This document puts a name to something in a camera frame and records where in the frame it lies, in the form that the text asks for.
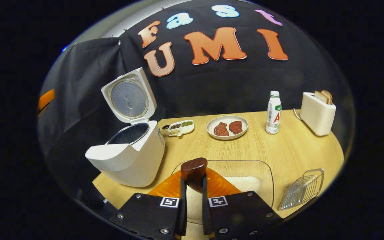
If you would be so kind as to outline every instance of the rice cooker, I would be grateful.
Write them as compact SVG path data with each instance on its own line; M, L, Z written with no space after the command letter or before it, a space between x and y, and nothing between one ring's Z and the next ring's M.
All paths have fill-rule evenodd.
M115 182L145 187L158 172L165 140L156 121L149 121L157 103L143 68L133 70L102 87L115 116L130 123L104 145L85 153L90 163Z

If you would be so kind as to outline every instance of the bottle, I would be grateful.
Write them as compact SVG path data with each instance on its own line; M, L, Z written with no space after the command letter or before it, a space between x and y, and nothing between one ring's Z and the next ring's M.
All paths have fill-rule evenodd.
M278 91L271 91L271 97L268 104L268 117L266 119L266 132L276 134L279 131L279 123L281 118L281 99Z

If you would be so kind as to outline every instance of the rice cooker lid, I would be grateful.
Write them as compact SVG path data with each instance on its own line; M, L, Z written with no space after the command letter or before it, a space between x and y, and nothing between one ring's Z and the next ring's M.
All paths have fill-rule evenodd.
M102 87L115 116L124 123L144 123L154 114L156 101L143 68L119 76Z

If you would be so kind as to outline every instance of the wire rack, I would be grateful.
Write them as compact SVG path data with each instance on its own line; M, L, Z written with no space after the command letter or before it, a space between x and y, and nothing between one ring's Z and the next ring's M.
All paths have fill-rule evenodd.
M278 210L292 208L309 201L321 191L323 181L324 169L306 171L284 191Z

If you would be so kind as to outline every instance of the screw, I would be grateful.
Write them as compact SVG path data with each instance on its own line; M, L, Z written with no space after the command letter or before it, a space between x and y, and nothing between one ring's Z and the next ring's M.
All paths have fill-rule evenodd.
M166 228L161 228L160 229L160 233L162 233L162 234L169 234L170 231L168 229L166 229Z

